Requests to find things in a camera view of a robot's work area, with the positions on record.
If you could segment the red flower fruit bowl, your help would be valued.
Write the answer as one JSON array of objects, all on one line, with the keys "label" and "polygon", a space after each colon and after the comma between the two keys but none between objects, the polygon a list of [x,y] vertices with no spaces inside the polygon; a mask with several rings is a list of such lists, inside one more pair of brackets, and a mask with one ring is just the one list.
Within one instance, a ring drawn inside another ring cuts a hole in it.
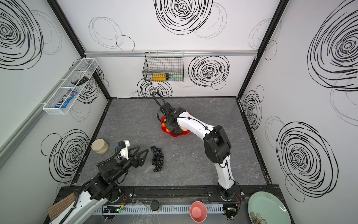
[{"label": "red flower fruit bowl", "polygon": [[[166,123],[162,123],[162,121],[163,121],[164,119],[166,119],[165,116],[162,116],[162,117],[160,118],[160,121],[161,121],[161,130],[162,130],[164,133],[167,133],[167,132],[165,131],[165,128],[167,127],[167,124],[166,124]],[[190,131],[188,130],[188,131],[186,131],[186,132],[183,132],[183,131],[181,130],[181,128],[176,128],[176,129],[174,129],[172,132],[167,133],[167,134],[169,134],[171,137],[179,137],[179,136],[189,135],[189,134],[190,134]]]}]

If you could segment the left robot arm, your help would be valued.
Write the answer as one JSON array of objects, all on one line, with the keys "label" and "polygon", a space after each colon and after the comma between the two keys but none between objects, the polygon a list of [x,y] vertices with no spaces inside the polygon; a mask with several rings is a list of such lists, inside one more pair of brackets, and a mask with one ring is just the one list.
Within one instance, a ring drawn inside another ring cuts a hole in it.
[{"label": "left robot arm", "polygon": [[[127,151],[128,157],[117,156]],[[98,208],[115,196],[120,197],[120,177],[126,178],[130,168],[142,167],[149,149],[140,150],[140,147],[118,149],[110,158],[96,164],[99,172],[91,180],[85,182],[78,190],[74,202],[69,205],[52,224],[83,224]]]}]

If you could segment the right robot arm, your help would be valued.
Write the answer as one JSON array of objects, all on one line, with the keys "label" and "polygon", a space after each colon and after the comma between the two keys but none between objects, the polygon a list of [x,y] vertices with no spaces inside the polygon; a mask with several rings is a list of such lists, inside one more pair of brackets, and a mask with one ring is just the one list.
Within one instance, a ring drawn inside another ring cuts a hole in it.
[{"label": "right robot arm", "polygon": [[221,187],[221,197],[225,201],[232,200],[237,184],[230,165],[232,145],[224,128],[220,125],[215,127],[200,121],[185,109],[181,107],[175,109],[169,103],[159,105],[159,111],[165,118],[161,120],[157,116],[157,119],[164,124],[168,133],[179,135],[187,130],[203,140],[205,154],[215,164],[218,185]]}]

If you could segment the dark grape bunch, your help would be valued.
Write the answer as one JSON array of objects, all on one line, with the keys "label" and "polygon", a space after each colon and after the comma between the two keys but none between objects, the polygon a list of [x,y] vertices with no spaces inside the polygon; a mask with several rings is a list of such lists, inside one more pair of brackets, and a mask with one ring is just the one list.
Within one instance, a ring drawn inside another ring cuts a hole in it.
[{"label": "dark grape bunch", "polygon": [[160,172],[164,165],[164,154],[162,149],[156,146],[151,146],[150,150],[153,153],[152,165],[154,166],[154,172]]}]

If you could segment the beige round container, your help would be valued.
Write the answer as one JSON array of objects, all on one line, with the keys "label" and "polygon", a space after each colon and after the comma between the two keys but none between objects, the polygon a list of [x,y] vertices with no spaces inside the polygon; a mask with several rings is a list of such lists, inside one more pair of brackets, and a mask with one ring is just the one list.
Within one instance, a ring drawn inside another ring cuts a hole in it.
[{"label": "beige round container", "polygon": [[109,145],[104,139],[96,139],[92,143],[91,149],[98,155],[103,155],[109,150]]}]

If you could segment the green bottle in basket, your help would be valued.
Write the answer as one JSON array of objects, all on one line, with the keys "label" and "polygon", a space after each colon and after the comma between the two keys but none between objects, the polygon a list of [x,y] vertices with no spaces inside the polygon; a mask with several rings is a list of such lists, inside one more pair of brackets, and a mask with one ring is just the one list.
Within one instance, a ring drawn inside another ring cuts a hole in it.
[{"label": "green bottle in basket", "polygon": [[170,72],[169,73],[169,82],[183,82],[184,81],[184,74],[182,72]]}]

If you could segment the yellow box in basket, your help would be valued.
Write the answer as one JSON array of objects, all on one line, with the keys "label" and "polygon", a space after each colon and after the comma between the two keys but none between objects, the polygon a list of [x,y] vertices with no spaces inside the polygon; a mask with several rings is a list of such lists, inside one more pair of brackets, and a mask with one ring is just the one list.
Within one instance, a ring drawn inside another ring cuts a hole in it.
[{"label": "yellow box in basket", "polygon": [[153,82],[166,82],[168,80],[168,75],[166,73],[153,73],[152,80]]}]

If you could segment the black round knob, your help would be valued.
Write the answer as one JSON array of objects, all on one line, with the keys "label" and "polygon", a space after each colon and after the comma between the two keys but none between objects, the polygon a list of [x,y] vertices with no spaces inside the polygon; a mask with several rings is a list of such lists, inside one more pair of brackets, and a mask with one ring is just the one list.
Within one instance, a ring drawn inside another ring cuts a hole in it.
[{"label": "black round knob", "polygon": [[161,204],[158,200],[153,200],[150,204],[150,209],[152,211],[159,211],[159,209],[161,208]]}]

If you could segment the pink cup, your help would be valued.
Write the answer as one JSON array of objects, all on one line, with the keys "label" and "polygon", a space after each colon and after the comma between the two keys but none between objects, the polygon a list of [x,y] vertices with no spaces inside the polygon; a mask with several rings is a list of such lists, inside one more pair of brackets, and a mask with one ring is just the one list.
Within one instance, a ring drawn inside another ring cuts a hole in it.
[{"label": "pink cup", "polygon": [[208,215],[208,210],[204,203],[196,201],[190,206],[190,217],[196,223],[205,221]]}]

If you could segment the blue candy packet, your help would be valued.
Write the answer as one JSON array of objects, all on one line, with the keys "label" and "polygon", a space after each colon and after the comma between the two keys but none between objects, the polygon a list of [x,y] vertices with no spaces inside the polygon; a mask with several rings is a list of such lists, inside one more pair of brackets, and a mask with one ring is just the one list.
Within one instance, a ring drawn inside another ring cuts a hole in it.
[{"label": "blue candy packet", "polygon": [[75,98],[77,92],[74,90],[67,90],[64,96],[59,100],[59,102],[55,105],[55,108],[66,108],[70,101]]}]

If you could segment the black remote control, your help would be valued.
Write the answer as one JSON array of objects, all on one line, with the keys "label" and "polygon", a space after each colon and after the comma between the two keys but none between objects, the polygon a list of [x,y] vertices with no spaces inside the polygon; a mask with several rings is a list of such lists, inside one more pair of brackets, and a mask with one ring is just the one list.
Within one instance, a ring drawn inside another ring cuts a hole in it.
[{"label": "black remote control", "polygon": [[80,79],[78,79],[78,80],[75,80],[75,81],[73,81],[73,82],[71,82],[74,86],[81,86],[81,85],[83,85],[83,84],[85,84],[86,82],[88,82],[89,81],[89,78],[87,78],[87,77],[82,77],[82,78],[80,78]]}]

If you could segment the brown woven mat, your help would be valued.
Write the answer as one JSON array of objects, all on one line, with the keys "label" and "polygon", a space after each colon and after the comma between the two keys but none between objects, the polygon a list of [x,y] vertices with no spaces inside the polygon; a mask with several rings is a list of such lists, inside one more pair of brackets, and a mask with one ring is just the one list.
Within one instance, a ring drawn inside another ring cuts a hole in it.
[{"label": "brown woven mat", "polygon": [[54,221],[62,212],[64,212],[69,206],[72,206],[77,193],[72,192],[64,199],[61,199],[59,202],[56,202],[54,205],[48,208],[48,216],[50,221]]}]

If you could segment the green floral plate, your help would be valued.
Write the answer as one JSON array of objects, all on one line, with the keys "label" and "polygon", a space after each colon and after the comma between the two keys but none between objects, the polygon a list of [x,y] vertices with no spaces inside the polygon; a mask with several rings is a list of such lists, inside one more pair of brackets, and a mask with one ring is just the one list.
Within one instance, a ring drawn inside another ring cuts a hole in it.
[{"label": "green floral plate", "polygon": [[279,198],[264,191],[250,197],[248,214],[252,224],[292,224],[286,206]]}]

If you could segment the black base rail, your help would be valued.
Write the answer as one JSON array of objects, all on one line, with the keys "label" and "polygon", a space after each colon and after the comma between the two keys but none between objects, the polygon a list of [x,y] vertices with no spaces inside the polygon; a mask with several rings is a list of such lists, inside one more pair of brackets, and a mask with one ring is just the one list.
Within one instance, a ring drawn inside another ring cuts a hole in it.
[{"label": "black base rail", "polygon": [[218,185],[195,185],[195,186],[121,186],[119,187],[120,203],[135,203],[143,201],[147,203],[152,200],[161,202],[186,203],[191,201],[202,201],[204,203],[231,203],[246,201],[250,196],[259,191],[273,194],[283,200],[282,191],[276,184],[271,185],[242,185],[237,188],[235,196],[230,201],[223,200]]}]

